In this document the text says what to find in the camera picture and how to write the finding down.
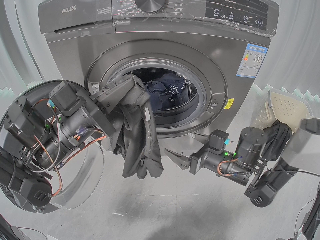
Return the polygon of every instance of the robotic arm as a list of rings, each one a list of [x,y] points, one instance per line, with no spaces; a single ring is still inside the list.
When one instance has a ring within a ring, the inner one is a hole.
[[[22,145],[12,154],[0,148],[0,187],[7,198],[30,212],[56,210],[49,202],[60,193],[62,186],[52,193],[47,180],[52,176],[47,171],[59,172],[75,154],[65,159],[74,150],[82,150],[85,140],[94,133],[100,136],[95,141],[112,135],[114,128],[108,114],[133,86],[134,80],[130,78],[90,95],[85,90],[76,90],[71,82],[63,81],[50,91],[49,98],[39,99],[35,104],[25,95],[17,98],[2,120],[9,137],[13,136]],[[37,109],[42,102],[47,102],[54,114],[50,121]]]
[[[226,132],[214,130],[210,135],[197,133],[188,135],[204,146],[190,157],[170,150],[166,150],[166,155],[181,169],[186,170],[190,167],[192,174],[196,174],[202,168],[207,168],[217,176],[226,177],[243,186],[246,186],[249,177],[255,173],[255,177],[244,194],[257,207],[269,205],[277,192],[299,172],[299,169],[310,171],[302,172],[316,176],[320,174],[318,163],[320,119],[318,118],[302,119],[300,128],[287,143],[276,165],[264,174],[262,172],[268,161],[261,157],[267,142],[263,130],[253,127],[244,128],[241,131],[235,153],[225,150],[226,145],[230,142],[229,134]],[[314,239],[320,224],[319,213],[320,184],[313,206],[293,240]]]
[[[59,170],[77,154],[66,159],[73,151],[90,145],[85,145],[85,140],[91,135],[95,134],[94,142],[112,135],[114,128],[108,120],[108,114],[133,86],[134,80],[128,79],[113,88],[106,85],[90,95],[84,89],[75,88],[73,83],[63,81],[51,89],[48,98],[38,99],[34,104],[26,95],[17,98],[1,123],[0,139],[4,139],[4,142],[0,147],[0,187],[6,197],[30,212],[49,213],[58,209],[50,204],[50,200],[59,194],[62,187],[56,193],[52,192],[48,181],[52,176],[47,171],[55,170],[59,175]],[[37,109],[40,103],[47,103],[50,107],[54,115],[51,119],[47,120]],[[166,155],[182,170],[190,168],[190,173],[196,174],[200,169],[207,168],[217,176],[243,186],[247,185],[254,173],[255,177],[244,194],[258,207],[269,205],[298,169],[320,174],[317,163],[307,162],[309,159],[318,159],[320,119],[303,119],[277,164],[263,175],[267,164],[267,160],[261,157],[267,142],[263,130],[244,128],[234,153],[225,149],[230,143],[229,134],[221,130],[214,130],[210,135],[188,135],[204,146],[190,157],[170,150],[166,150]],[[20,145],[17,149],[6,144],[10,138]],[[8,152],[7,148],[17,151]],[[301,229],[308,240],[313,238],[318,227],[319,210],[320,190]]]

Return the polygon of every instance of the cable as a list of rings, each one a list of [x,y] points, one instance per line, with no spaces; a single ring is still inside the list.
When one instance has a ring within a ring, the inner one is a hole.
[[[12,173],[9,185],[7,186],[7,190],[10,190],[11,185],[12,185],[12,183],[14,181],[14,176],[16,175],[16,171],[17,171],[17,169],[16,169],[17,168],[16,160],[14,159],[14,156],[11,153],[9,153],[9,154],[11,155],[12,160],[13,160],[13,173]]]
[[[227,174],[223,174],[221,171],[220,171],[220,166],[223,164],[223,163],[231,163],[231,162],[235,162],[237,161],[238,158],[236,159],[232,159],[232,160],[225,160],[225,161],[222,161],[218,164],[217,166],[217,172],[218,174],[220,174],[221,176],[224,176],[224,177],[229,177],[229,176],[233,176],[234,174],[233,173],[227,173]]]
[[[33,229],[33,228],[28,228],[28,227],[20,227],[20,226],[17,226],[17,228],[18,228],[18,229],[24,229],[24,230],[33,230],[33,231],[39,232],[39,233],[41,233],[41,234],[44,235],[44,237],[46,238],[46,240],[48,240],[47,236],[46,236],[44,233],[42,233],[41,231],[39,231],[39,230],[36,230],[36,229]]]
[[[297,215],[297,219],[296,219],[296,224],[294,224],[294,234],[293,234],[293,237],[296,235],[296,233],[298,233],[298,232],[296,232],[296,226],[297,226],[297,221],[298,221],[298,217],[299,217],[299,214],[301,213],[301,211],[302,211],[302,209],[307,205],[307,204],[309,204],[310,202],[312,202],[314,199],[312,199],[312,200],[310,200],[309,202],[307,202],[302,208],[301,208],[301,210],[299,211],[299,213],[298,213],[298,215]]]
[[[48,100],[49,100],[48,98],[42,98],[42,99],[38,100],[33,106],[36,106],[38,103],[43,102],[43,101],[47,102]]]
[[[304,170],[270,170],[267,165],[266,165],[266,169],[270,172],[303,173],[303,174],[310,174],[313,176],[320,177],[319,174],[315,174],[315,173],[304,171]]]
[[[96,138],[96,139],[94,139],[93,141],[89,142],[89,143],[88,143],[87,145],[85,145],[82,149],[78,150],[78,151],[75,152],[72,156],[70,156],[66,161],[62,162],[62,163],[60,164],[59,169],[61,169],[67,162],[69,162],[72,158],[74,158],[74,157],[75,157],[77,154],[79,154],[82,150],[84,150],[85,148],[87,148],[88,146],[90,146],[91,144],[93,144],[93,143],[95,143],[95,142],[98,142],[98,141],[100,141],[100,140],[105,139],[106,137],[107,137],[107,136],[104,135],[104,136],[102,136],[102,137],[100,137],[100,138]]]
[[[59,119],[58,119],[57,113],[54,111],[54,109],[53,109],[52,107],[50,107],[50,109],[51,109],[54,117],[56,118],[56,121],[57,121],[57,134],[58,134],[58,136],[59,136],[59,134],[60,134],[60,129],[59,129],[60,124],[58,124]],[[56,159],[54,160],[54,162],[52,163],[52,165],[50,165],[47,169],[44,169],[44,170],[30,170],[30,171],[32,171],[33,173],[44,173],[44,172],[50,170],[50,169],[56,164],[56,162],[58,161],[58,158],[59,158],[59,155],[60,155],[60,149],[61,149],[61,141],[59,141],[59,147],[58,147],[57,157],[56,157]]]
[[[44,101],[47,102],[48,100],[49,100],[48,98],[42,98],[42,99],[38,100],[33,106],[36,106],[36,105],[37,105],[38,103],[40,103],[40,102],[44,102]],[[52,124],[53,122],[54,122],[54,117],[51,118],[50,124]]]
[[[34,135],[34,137],[36,138],[37,142],[41,145],[42,149],[46,152],[47,156],[50,158],[52,164],[53,164],[53,167],[54,167],[54,170],[57,172],[58,174],[58,178],[59,178],[59,189],[54,193],[52,194],[52,197],[55,197],[57,196],[58,194],[60,194],[61,190],[62,190],[62,178],[61,178],[61,175],[56,167],[56,165],[54,164],[54,161],[53,159],[51,158],[51,156],[49,155],[49,152],[48,150],[45,148],[45,146],[41,143],[41,141],[36,137],[36,135]]]

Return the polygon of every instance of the label sticker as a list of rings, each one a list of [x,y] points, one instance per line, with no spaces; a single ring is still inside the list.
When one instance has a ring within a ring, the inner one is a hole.
[[[267,50],[267,47],[248,43],[236,76],[256,78]]]
[[[233,101],[234,101],[234,98],[228,99],[228,103],[226,104],[226,106],[224,107],[224,109],[225,109],[225,110],[230,109],[231,106],[232,106]]]

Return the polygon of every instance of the washing machine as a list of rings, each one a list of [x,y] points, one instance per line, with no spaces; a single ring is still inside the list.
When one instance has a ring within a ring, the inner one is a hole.
[[[153,111],[158,138],[226,131],[276,33],[270,0],[46,0],[41,33],[63,79],[92,94],[120,75],[185,78],[182,103]]]

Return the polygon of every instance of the floor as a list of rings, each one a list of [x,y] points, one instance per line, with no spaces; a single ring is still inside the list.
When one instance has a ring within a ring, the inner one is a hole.
[[[251,88],[228,129],[231,139],[237,142],[242,128],[261,123],[265,99],[266,91]],[[162,145],[184,153],[201,146],[188,138]],[[294,235],[299,210],[314,198],[319,182],[316,177],[297,174],[269,206],[258,208],[243,195],[245,187],[239,184],[206,169],[192,175],[166,156],[162,162],[160,178],[122,178],[122,157],[106,152],[102,178],[78,208],[32,214],[12,205],[1,192],[1,214],[12,225],[34,228],[58,240],[288,239]],[[298,226],[311,204],[302,210]],[[25,232],[32,239],[43,239]]]

